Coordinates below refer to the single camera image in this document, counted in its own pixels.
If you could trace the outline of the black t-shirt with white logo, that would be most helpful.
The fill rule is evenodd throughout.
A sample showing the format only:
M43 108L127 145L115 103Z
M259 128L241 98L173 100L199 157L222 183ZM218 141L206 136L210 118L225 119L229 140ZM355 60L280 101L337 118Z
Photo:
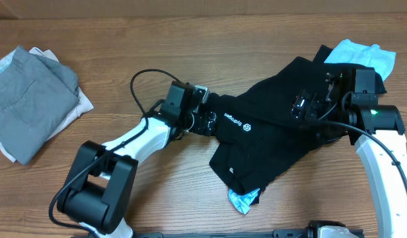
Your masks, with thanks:
M327 75L341 70L297 57L237 97L210 94L207 109L217 115L219 147L209 165L217 176L239 195L263 190L308 152L339 139L301 127L291 105L302 89L324 98Z

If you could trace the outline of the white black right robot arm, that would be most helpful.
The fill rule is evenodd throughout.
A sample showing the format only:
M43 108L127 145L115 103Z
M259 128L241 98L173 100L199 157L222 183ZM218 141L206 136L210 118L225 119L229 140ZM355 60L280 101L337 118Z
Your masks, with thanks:
M303 89L291 106L302 128L322 141L347 135L367 174L379 237L407 237L407 149L399 110L380 105L373 68L326 74L320 92Z

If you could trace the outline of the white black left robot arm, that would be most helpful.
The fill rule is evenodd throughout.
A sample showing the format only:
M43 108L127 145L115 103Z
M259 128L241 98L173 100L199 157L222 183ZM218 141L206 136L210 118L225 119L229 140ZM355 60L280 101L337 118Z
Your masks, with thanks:
M125 216L138 166L184 132L210 136L215 116L199 113L208 97L206 87L173 81L134 129L103 144L86 141L50 208L89 237L136 237Z

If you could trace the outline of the light blue garment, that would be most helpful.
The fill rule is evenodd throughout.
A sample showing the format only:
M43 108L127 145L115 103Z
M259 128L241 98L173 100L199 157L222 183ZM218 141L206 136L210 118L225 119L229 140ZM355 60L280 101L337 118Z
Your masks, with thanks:
M349 39L342 40L325 59L325 63L353 63L372 67L385 81L394 69L396 52L382 50L380 45L366 46Z

